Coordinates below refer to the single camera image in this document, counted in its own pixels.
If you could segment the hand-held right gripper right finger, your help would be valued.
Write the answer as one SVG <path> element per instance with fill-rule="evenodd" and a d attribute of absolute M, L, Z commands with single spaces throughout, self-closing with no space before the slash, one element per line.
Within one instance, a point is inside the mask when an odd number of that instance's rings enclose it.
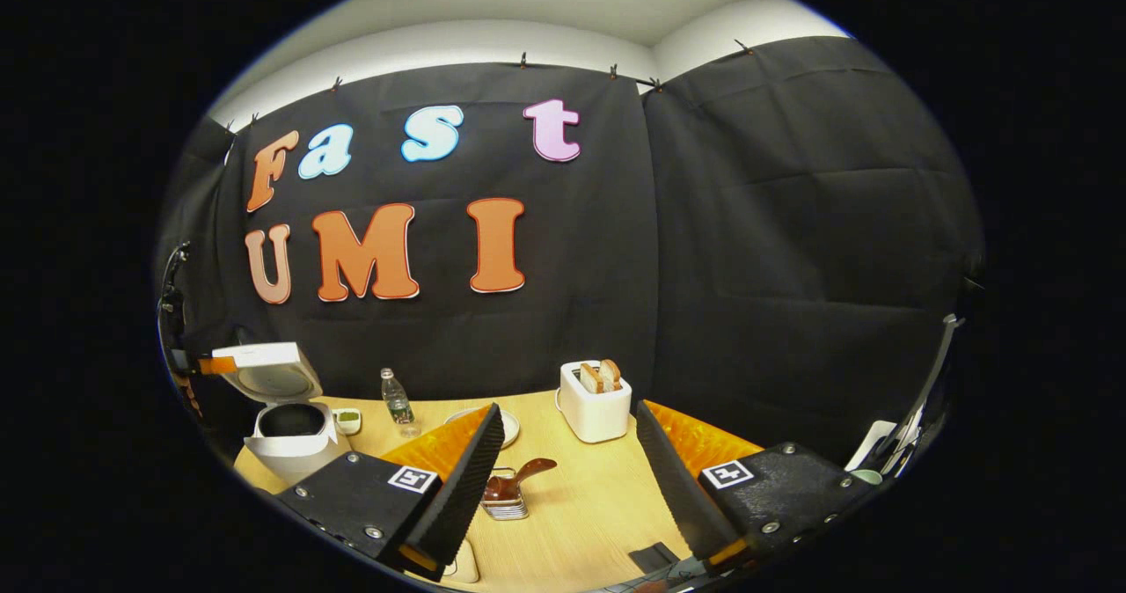
<path fill-rule="evenodd" d="M 761 448 L 650 399 L 636 421 L 683 541 L 713 573 L 779 560 L 878 489 L 803 444 Z"/>

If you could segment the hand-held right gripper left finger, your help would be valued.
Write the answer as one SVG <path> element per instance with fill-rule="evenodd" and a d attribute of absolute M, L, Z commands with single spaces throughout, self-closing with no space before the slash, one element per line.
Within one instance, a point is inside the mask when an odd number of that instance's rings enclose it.
<path fill-rule="evenodd" d="M 381 457 L 346 453 L 275 497 L 355 552 L 438 582 L 503 440 L 501 410 L 491 402 Z"/>

